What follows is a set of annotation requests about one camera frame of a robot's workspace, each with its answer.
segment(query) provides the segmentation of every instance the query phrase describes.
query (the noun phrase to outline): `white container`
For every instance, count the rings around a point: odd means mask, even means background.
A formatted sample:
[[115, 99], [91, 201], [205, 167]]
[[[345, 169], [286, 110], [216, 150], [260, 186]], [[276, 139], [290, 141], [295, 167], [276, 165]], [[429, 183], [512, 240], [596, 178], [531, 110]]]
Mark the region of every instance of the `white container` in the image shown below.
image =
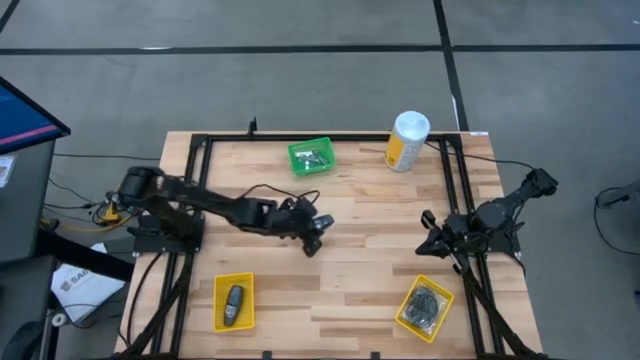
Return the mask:
[[387, 144], [387, 166], [393, 171], [411, 169], [430, 130], [429, 119], [417, 111], [405, 111], [398, 115]]

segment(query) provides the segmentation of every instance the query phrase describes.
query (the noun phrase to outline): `wooden tabletop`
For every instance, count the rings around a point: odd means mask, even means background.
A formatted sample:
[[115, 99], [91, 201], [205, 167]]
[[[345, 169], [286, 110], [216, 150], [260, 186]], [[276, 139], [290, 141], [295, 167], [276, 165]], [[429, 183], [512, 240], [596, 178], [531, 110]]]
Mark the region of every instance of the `wooden tabletop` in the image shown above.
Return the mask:
[[[191, 134], [167, 135], [160, 167], [168, 174], [184, 174]], [[461, 136], [466, 154], [493, 158], [488, 136]], [[215, 143], [207, 188], [227, 196], [238, 196], [258, 183], [293, 193], [320, 190], [319, 213], [335, 219], [322, 238], [324, 246], [307, 258], [299, 240], [243, 233], [207, 214], [202, 250], [195, 258], [180, 357], [256, 358], [265, 350], [273, 351], [277, 358], [368, 358], [372, 351], [379, 351], [383, 358], [474, 357], [462, 279], [453, 272], [449, 259], [414, 254], [427, 236], [419, 221], [421, 212], [431, 209], [439, 221], [450, 213], [440, 153], [423, 146], [411, 171], [395, 173], [384, 164], [385, 143], [333, 142], [337, 158], [333, 170], [296, 177], [289, 167], [287, 144]], [[451, 162], [459, 186], [454, 157]], [[503, 194], [494, 163], [467, 158], [467, 168], [476, 204]], [[460, 188], [457, 194], [464, 208]], [[252, 196], [282, 200], [268, 189], [256, 190]], [[136, 261], [123, 332], [133, 290], [153, 256]], [[134, 335], [157, 308], [166, 258], [163, 255], [155, 264], [143, 285], [133, 318]], [[490, 255], [488, 264], [499, 310], [525, 344], [541, 350], [522, 270], [502, 255]], [[215, 333], [214, 278], [237, 272], [254, 273], [256, 327]], [[455, 295], [432, 344], [394, 321], [418, 274]], [[165, 351], [173, 312], [168, 319]], [[487, 349], [492, 350], [484, 311], [481, 320]], [[123, 347], [119, 341], [117, 350]]]

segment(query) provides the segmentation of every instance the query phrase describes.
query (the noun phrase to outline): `computer screen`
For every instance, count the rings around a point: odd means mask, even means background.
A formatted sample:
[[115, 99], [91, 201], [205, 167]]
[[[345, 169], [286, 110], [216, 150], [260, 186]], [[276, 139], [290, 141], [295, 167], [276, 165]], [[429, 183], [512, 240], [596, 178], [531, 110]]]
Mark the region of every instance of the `computer screen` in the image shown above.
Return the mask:
[[67, 126], [0, 77], [0, 155], [69, 133]]

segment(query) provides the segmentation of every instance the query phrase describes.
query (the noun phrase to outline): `yellow basket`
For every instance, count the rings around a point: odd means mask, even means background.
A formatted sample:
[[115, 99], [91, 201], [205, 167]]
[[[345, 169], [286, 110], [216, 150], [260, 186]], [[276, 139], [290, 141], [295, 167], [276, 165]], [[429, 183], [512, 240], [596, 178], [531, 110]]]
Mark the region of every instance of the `yellow basket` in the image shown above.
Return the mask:
[[[402, 310], [407, 305], [407, 302], [409, 301], [409, 297], [411, 297], [411, 294], [413, 293], [413, 289], [415, 289], [416, 286], [418, 285], [428, 287], [434, 292], [442, 295], [447, 300], [447, 305], [445, 306], [444, 311], [442, 312], [442, 315], [438, 317], [436, 328], [433, 334], [427, 334], [426, 332], [422, 331], [422, 329], [420, 329], [419, 327], [410, 324], [409, 322], [407, 322], [407, 320], [402, 318]], [[447, 316], [447, 313], [449, 312], [449, 308], [451, 307], [451, 304], [453, 304], [452, 293], [450, 293], [440, 285], [436, 284], [428, 277], [424, 275], [418, 275], [418, 277], [416, 278], [416, 281], [413, 282], [413, 286], [411, 286], [411, 290], [409, 290], [409, 293], [407, 293], [407, 296], [404, 298], [404, 301], [402, 302], [400, 309], [398, 309], [398, 313], [396, 314], [396, 322], [398, 322], [400, 325], [409, 329], [409, 331], [411, 331], [412, 333], [418, 335], [422, 340], [428, 343], [431, 343], [433, 342], [433, 339], [436, 338], [436, 335], [438, 335], [440, 326], [442, 326], [442, 323], [444, 322], [444, 318]]]
[[[224, 325], [224, 308], [227, 296], [233, 285], [244, 288], [242, 305], [236, 322], [232, 326]], [[213, 331], [225, 332], [253, 329], [256, 326], [256, 313], [253, 306], [253, 273], [238, 273], [216, 276], [213, 286]]]

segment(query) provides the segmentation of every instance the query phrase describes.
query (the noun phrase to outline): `gray floor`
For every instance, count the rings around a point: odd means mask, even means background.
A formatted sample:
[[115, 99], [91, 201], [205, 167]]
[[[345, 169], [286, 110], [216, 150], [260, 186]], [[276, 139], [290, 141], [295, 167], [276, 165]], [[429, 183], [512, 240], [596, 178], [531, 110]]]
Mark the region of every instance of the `gray floor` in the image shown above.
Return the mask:
[[[635, 0], [447, 0], [444, 8], [454, 45], [640, 43]], [[0, 34], [5, 48], [438, 42], [432, 2], [420, 0], [22, 0]], [[606, 247], [592, 218], [600, 189], [640, 179], [640, 52], [455, 60], [471, 130], [491, 133], [498, 158], [531, 162], [560, 181], [554, 197], [521, 216], [545, 351], [640, 358], [640, 258]], [[373, 130], [415, 109], [434, 130], [457, 128], [440, 53], [20, 56], [0, 58], [0, 74], [73, 129], [60, 152], [158, 157], [166, 131], [245, 129], [254, 116], [262, 129]], [[132, 164], [56, 158], [52, 178], [99, 199]], [[501, 165], [500, 173], [509, 191], [525, 171]], [[47, 196], [77, 203], [55, 188]], [[637, 206], [600, 213], [606, 236], [634, 251]], [[124, 234], [65, 235], [90, 244]], [[122, 305], [110, 306], [91, 330], [64, 328], [59, 359], [110, 353], [119, 320], [109, 316]]]

